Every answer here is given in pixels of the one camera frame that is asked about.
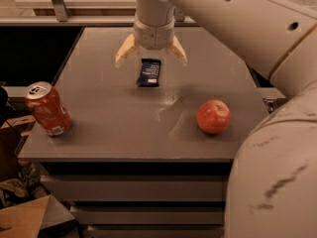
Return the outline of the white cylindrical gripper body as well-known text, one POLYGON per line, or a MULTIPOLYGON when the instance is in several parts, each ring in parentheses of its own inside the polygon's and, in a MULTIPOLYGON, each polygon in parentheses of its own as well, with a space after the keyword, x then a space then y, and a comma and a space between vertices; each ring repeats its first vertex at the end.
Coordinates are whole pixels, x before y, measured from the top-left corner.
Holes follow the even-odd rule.
POLYGON ((147 50, 161 50, 168 47, 174 37, 174 19, 161 26, 143 23, 135 16, 134 37, 136 43, 147 50))

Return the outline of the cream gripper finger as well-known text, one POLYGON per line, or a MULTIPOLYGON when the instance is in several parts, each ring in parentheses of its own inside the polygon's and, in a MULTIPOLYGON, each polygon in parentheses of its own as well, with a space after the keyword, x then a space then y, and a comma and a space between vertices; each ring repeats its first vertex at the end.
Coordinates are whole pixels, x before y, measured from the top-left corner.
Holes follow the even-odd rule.
POLYGON ((120 67, 131 55, 134 55, 139 50, 139 44, 134 34, 130 34, 123 42, 115 55, 115 66, 120 67))
POLYGON ((165 49, 169 54, 174 55, 183 66, 188 65, 186 53, 177 37, 173 37, 165 49))

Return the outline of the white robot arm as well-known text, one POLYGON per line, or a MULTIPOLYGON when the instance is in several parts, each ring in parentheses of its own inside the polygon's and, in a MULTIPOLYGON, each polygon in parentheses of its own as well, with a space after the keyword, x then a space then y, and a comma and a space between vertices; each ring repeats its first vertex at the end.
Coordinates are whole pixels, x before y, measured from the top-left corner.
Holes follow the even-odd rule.
POLYGON ((116 54, 172 49, 179 9, 241 58, 259 86, 286 97, 245 139, 231 167, 224 238, 317 238, 317 21, 287 0, 136 0, 116 54))

